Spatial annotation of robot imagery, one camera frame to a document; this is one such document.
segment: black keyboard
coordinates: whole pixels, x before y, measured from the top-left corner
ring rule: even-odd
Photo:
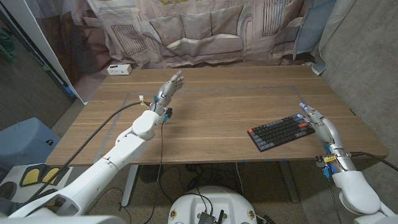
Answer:
[[[260,152],[314,133],[301,114],[295,114],[248,130]]]

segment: robotic arm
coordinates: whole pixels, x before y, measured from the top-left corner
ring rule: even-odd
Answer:
[[[315,130],[328,156],[323,158],[324,175],[329,178],[329,169],[337,187],[341,188],[339,198],[342,204],[358,215],[356,223],[375,223],[385,217],[396,216],[381,201],[368,184],[362,172],[357,171],[350,155],[344,152],[343,143],[335,125],[311,106],[300,104],[307,117],[305,122]]]
[[[105,156],[65,188],[28,203],[9,218],[82,215],[118,171],[144,153],[147,142],[155,136],[154,128],[160,124],[160,117],[167,116],[166,106],[185,82],[180,75],[181,70],[162,85],[151,110],[143,112],[130,128],[123,131]],[[45,207],[54,202],[62,203],[57,211]]]

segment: white box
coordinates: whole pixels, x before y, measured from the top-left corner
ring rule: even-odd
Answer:
[[[110,65],[107,71],[110,75],[129,75],[132,68],[130,64],[126,65]]]

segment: table leg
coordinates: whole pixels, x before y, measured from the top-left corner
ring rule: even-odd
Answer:
[[[126,207],[130,204],[130,199],[132,196],[132,188],[136,182],[136,175],[138,171],[138,165],[131,165],[129,169],[129,175],[127,176],[126,186],[124,187],[122,206]]]
[[[285,184],[290,194],[290,200],[293,203],[298,203],[300,201],[299,194],[297,193],[297,189],[294,184],[292,171],[290,170],[289,163],[287,161],[280,161],[278,162],[278,164],[284,176]]]

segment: wire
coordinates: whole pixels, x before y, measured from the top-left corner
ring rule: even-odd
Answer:
[[[336,159],[336,162],[337,162],[338,166],[340,166],[344,171],[348,171],[348,169],[345,169],[343,167],[343,165],[340,163],[340,161],[338,160],[338,158],[336,156],[335,156],[335,159]]]
[[[340,218],[340,215],[338,214],[337,205],[336,205],[336,200],[335,200],[335,194],[333,193],[333,188],[331,187],[331,183],[330,183],[330,179],[329,179],[329,178],[328,178],[328,181],[329,181],[329,187],[330,187],[331,197],[333,198],[333,204],[335,205],[335,210],[336,210],[336,214],[337,214],[337,217],[338,217],[338,221],[339,221],[340,224],[341,224],[341,218]]]
[[[210,203],[210,205],[211,205],[210,215],[213,214],[213,204],[211,203],[211,201],[210,201],[206,196],[203,196],[203,195],[200,195],[200,194],[195,194],[195,193],[185,193],[185,194],[183,194],[182,196],[184,196],[184,195],[196,195],[196,196],[204,197],[205,199],[207,199],[207,201],[209,201],[209,203]]]
[[[267,220],[265,220],[265,219],[262,218],[261,216],[259,216],[259,215],[256,214],[256,217],[259,218],[259,219],[261,219],[262,221],[265,221],[265,222],[267,223]]]
[[[49,178],[49,180],[43,185],[41,186],[41,188],[39,190],[36,191],[35,194],[33,194],[33,196],[31,196],[31,198],[26,202],[32,202],[36,199],[36,197],[44,190],[44,188],[46,188],[46,186],[49,185],[49,183],[51,183],[51,181],[53,181],[53,179],[55,179],[61,172],[63,172],[66,167],[69,165],[69,163],[71,163],[72,160],[74,160],[74,158],[76,158],[77,155],[79,155],[79,153],[81,152],[81,150],[83,150],[83,148],[91,141],[91,139],[105,126],[106,123],[108,123],[115,115],[117,115],[119,112],[121,112],[122,110],[125,110],[126,108],[129,108],[130,106],[134,106],[134,105],[138,105],[141,104],[141,102],[136,102],[136,103],[131,103],[127,106],[123,106],[122,108],[118,109],[115,113],[113,113],[103,124],[101,124],[101,126],[83,143],[83,145],[80,146],[80,148],[74,153],[73,156],[71,156],[71,158],[69,158],[69,160],[67,160],[66,163],[64,163],[63,166],[61,166],[61,168],[51,177]]]
[[[160,178],[160,168],[162,167],[162,159],[163,159],[163,124],[164,121],[162,122],[162,126],[160,127],[160,136],[162,139],[162,149],[160,150],[160,165],[159,165],[159,171],[157,173],[157,181],[156,181],[156,191],[155,191],[155,203],[154,203],[154,207],[152,208],[152,213],[150,214],[150,217],[148,218],[148,220],[146,222],[144,222],[144,224],[148,223],[152,216],[154,215],[155,212],[155,207],[156,207],[156,201],[157,201],[157,186],[159,185],[159,178]]]
[[[198,194],[200,195],[201,200],[202,200],[203,203],[205,204],[205,212],[207,213],[207,205],[206,205],[205,199],[203,199],[202,195],[200,194],[198,187],[197,187],[197,191],[198,191]]]
[[[179,167],[177,167],[177,166],[169,167],[169,168],[167,168],[166,170],[164,170],[163,174],[165,174],[166,171],[168,171],[168,170],[171,169],[171,168],[176,168],[176,169],[178,169],[178,176],[179,176],[179,179],[180,179],[181,188],[183,189],[184,192],[186,192],[187,190],[185,189],[185,187],[183,186],[183,184],[182,184],[182,182],[181,182],[181,170],[180,170]],[[174,203],[174,201],[166,194],[166,192],[164,191],[164,189],[163,189],[163,187],[162,187],[162,177],[163,177],[163,174],[160,176],[160,179],[159,179],[160,190],[163,192],[163,194],[167,197],[167,199],[168,199],[171,203]]]
[[[110,189],[105,190],[105,192],[103,192],[101,194],[101,196],[99,196],[98,200],[94,203],[94,205],[89,210],[86,211],[86,214],[89,214],[91,212],[91,210],[95,207],[95,205],[99,202],[99,200],[101,200],[101,198],[102,198],[102,196],[104,196],[104,194],[109,193],[113,189],[118,189],[123,196],[123,191],[119,187],[111,187]],[[131,215],[130,215],[129,211],[127,211],[126,208],[122,207],[120,202],[119,202],[119,205],[120,205],[120,208],[123,208],[126,211],[126,213],[129,215],[130,224],[131,224],[132,219],[131,219]]]
[[[239,181],[241,182],[242,196],[244,197],[243,184],[242,184],[242,179],[241,179],[241,176],[239,175],[238,163],[237,163],[237,162],[235,162],[235,164],[236,164],[236,172],[238,173]]]
[[[228,177],[229,179],[231,179],[233,182],[234,182],[234,184],[235,184],[235,190],[236,191],[241,191],[241,188],[239,187],[239,185],[238,185],[238,183],[237,183],[237,181],[236,181],[236,179],[235,178],[239,178],[234,172],[232,172],[232,171],[230,171],[230,170],[222,170],[222,169],[219,169],[219,168],[206,168],[206,169],[208,169],[208,170],[210,170],[210,171],[207,171],[206,169],[203,169],[203,168],[201,168],[202,169],[202,173],[210,173],[211,174],[211,177],[212,177],[212,175],[215,173],[214,171],[216,171],[217,173],[218,172],[222,172],[226,177]]]
[[[378,156],[375,156],[375,155],[367,153],[367,152],[351,152],[351,156],[369,156],[369,157],[372,157],[374,159],[377,159],[380,162],[385,163],[385,165],[387,165],[387,166],[393,168],[394,170],[398,171],[398,168],[396,166],[392,165],[391,163],[387,162],[384,159],[381,159]]]

